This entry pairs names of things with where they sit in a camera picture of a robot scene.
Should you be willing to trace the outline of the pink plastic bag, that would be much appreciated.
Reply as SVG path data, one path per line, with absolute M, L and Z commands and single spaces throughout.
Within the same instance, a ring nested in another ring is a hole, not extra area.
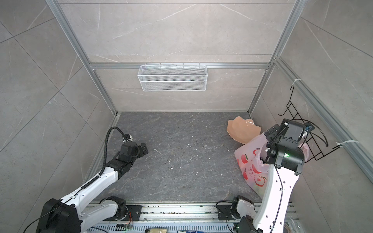
M 264 163 L 267 142 L 261 134 L 234 152 L 245 182 L 260 198 L 264 197 L 269 183 L 270 165 Z

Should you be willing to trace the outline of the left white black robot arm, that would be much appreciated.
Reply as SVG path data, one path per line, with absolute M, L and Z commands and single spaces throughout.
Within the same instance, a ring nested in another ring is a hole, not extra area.
M 103 172 L 62 199 L 50 199 L 42 209 L 38 233 L 84 233 L 97 223 L 113 217 L 123 220 L 129 216 L 126 201 L 116 196 L 104 198 L 95 207 L 88 205 L 107 187 L 126 174 L 134 162 L 148 154 L 145 143 L 126 141 L 116 157 L 109 161 Z

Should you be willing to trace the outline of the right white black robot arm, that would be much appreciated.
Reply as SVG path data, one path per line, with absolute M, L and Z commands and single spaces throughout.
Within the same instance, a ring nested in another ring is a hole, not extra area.
M 235 151 L 244 179 L 262 199 L 256 212 L 247 198 L 234 198 L 231 214 L 241 219 L 236 232 L 284 231 L 288 202 L 308 158 L 304 143 L 314 128 L 311 123 L 283 119 Z

